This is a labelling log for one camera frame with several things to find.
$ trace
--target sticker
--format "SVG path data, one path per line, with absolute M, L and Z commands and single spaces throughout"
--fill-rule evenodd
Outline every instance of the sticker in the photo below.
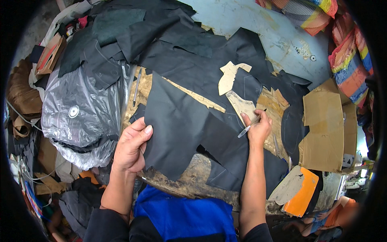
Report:
M 344 154 L 343 159 L 342 159 L 342 166 L 351 167 L 354 160 L 355 160 L 354 155 Z

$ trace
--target clear plastic bag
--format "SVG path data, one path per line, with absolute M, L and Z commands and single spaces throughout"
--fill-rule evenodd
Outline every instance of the clear plastic bag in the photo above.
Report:
M 126 112 L 128 85 L 134 77 L 134 66 L 120 62 L 126 72 L 106 90 L 94 87 L 95 79 L 86 76 L 83 66 L 58 78 L 59 65 L 50 74 L 42 107 L 41 125 L 45 137 L 68 161 L 83 170 L 106 166 L 121 133 L 121 116 Z M 76 152 L 63 143 L 87 152 Z

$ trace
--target wooden table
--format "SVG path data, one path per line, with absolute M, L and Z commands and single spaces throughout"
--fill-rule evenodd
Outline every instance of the wooden table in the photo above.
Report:
M 137 68 L 135 76 L 138 76 L 140 67 Z M 139 89 L 136 97 L 136 105 L 142 103 L 147 104 L 147 98 L 152 86 L 152 75 L 146 75 L 145 70 L 142 72 L 141 80 L 139 83 Z M 136 111 L 137 107 L 132 107 L 132 101 L 134 97 L 136 82 L 133 82 L 130 91 L 128 107 L 126 115 L 123 121 L 123 128 L 130 125 L 129 119 Z M 278 96 L 273 90 L 270 92 L 266 89 L 263 90 L 260 98 L 258 99 L 257 108 L 265 109 L 269 117 L 273 119 L 273 132 L 276 134 L 278 146 L 281 154 L 287 159 L 286 151 L 281 141 L 281 120 L 283 111 L 287 108 L 286 103 L 283 103 L 281 97 Z M 275 154 L 275 145 L 273 135 L 270 135 L 265 141 L 267 150 Z M 166 193 L 188 198 L 207 198 L 215 197 L 224 200 L 226 203 L 233 206 L 234 211 L 240 210 L 239 193 L 234 191 L 227 191 L 216 187 L 206 185 L 205 182 L 210 174 L 211 163 L 209 159 L 201 154 L 195 154 L 188 168 L 183 172 L 180 179 L 176 182 L 168 180 L 166 176 L 150 168 L 146 172 L 141 172 L 139 176 L 142 177 L 144 182 Z M 266 201 L 266 214 L 276 215 L 283 214 L 280 211 L 281 206 L 275 202 Z

